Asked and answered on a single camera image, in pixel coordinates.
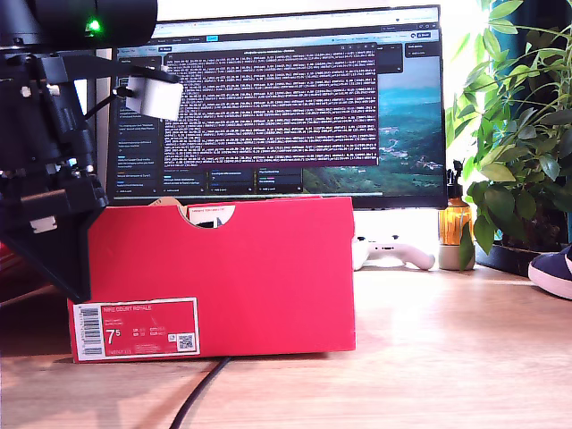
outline monitor bezel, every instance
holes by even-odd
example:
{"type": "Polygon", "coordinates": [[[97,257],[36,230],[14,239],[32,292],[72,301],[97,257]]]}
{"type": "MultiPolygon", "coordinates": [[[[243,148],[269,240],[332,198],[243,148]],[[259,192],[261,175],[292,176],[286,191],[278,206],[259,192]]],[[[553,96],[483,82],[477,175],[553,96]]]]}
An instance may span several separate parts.
{"type": "MultiPolygon", "coordinates": [[[[425,9],[425,8],[436,8],[437,9],[437,20],[439,31],[439,44],[442,51],[442,28],[441,28],[441,6],[439,4],[416,4],[416,5],[404,5],[404,6],[382,6],[382,7],[367,7],[367,8],[352,8],[352,9],[336,9],[336,10],[321,10],[321,11],[306,11],[306,12],[294,12],[294,13],[268,13],[268,14],[253,14],[253,15],[241,15],[241,16],[230,16],[230,17],[209,17],[209,18],[193,18],[193,19],[182,19],[182,20],[166,20],[158,21],[157,24],[177,24],[177,23],[192,23],[192,22],[212,22],[212,21],[239,21],[245,19],[264,19],[264,18],[281,18],[281,17],[292,17],[292,16],[304,16],[304,15],[321,15],[330,13],[361,13],[361,12],[385,12],[385,11],[399,11],[399,10],[410,10],[410,9],[425,9]]],[[[117,60],[118,49],[112,49],[112,60],[117,60]]],[[[384,210],[392,208],[436,208],[443,209],[447,207],[447,176],[446,176],[446,126],[445,126],[445,107],[444,107],[444,88],[443,88],[443,57],[442,53],[440,55],[440,77],[441,77],[441,106],[442,106],[442,159],[445,160],[443,165],[443,175],[442,175],[442,194],[435,196],[360,196],[352,195],[352,204],[355,210],[384,210]]],[[[111,77],[111,82],[116,81],[116,76],[111,77]]],[[[111,123],[111,115],[114,112],[114,108],[109,109],[108,125],[111,123]]],[[[106,168],[106,187],[110,182],[115,180],[114,173],[115,167],[110,165],[110,147],[109,142],[111,141],[111,130],[108,127],[107,141],[107,168],[106,168]]],[[[328,193],[328,194],[306,194],[300,193],[297,196],[312,196],[312,195],[322,195],[326,198],[329,197],[339,197],[341,194],[328,193]]],[[[159,195],[157,198],[166,197],[166,195],[159,195]]],[[[220,202],[232,202],[232,201],[257,201],[263,199],[272,198],[291,198],[291,195],[285,194],[274,194],[274,195],[263,195],[260,194],[252,197],[241,198],[238,196],[223,196],[213,197],[213,198],[187,198],[185,196],[177,196],[172,194],[172,197],[177,198],[183,205],[189,204],[208,204],[208,203],[220,203],[220,202]]],[[[151,204],[157,198],[125,198],[116,199],[110,198],[111,206],[144,206],[151,204]]]]}

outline sneaker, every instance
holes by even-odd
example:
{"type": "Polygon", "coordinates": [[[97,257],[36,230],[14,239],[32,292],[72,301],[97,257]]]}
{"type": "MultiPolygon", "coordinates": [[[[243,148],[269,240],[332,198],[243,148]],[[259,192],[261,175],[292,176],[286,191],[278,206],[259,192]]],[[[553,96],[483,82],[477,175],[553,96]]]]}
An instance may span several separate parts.
{"type": "Polygon", "coordinates": [[[572,246],[533,259],[528,278],[553,295],[572,299],[572,246]]]}

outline computer monitor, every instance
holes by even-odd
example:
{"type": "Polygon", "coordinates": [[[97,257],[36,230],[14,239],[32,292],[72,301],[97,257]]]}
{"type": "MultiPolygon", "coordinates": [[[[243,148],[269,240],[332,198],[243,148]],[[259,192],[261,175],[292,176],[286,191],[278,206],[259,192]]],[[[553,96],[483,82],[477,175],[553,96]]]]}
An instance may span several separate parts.
{"type": "Polygon", "coordinates": [[[158,23],[113,57],[178,74],[179,119],[110,109],[111,204],[446,206],[439,17],[430,5],[158,23]]]}

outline white shoe sole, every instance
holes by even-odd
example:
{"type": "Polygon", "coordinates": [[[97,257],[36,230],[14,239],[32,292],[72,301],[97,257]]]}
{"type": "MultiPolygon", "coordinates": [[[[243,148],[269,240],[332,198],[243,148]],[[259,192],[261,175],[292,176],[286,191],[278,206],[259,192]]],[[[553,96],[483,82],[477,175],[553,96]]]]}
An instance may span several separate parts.
{"type": "Polygon", "coordinates": [[[572,299],[572,282],[560,279],[528,265],[528,278],[538,287],[558,297],[572,299]]]}

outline qr code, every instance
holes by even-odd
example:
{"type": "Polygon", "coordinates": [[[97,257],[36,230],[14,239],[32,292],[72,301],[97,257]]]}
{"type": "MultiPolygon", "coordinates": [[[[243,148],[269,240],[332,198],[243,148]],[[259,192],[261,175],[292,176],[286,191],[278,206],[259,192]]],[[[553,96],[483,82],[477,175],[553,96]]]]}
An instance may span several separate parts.
{"type": "Polygon", "coordinates": [[[194,333],[180,333],[177,335],[177,351],[195,351],[194,333]]]}

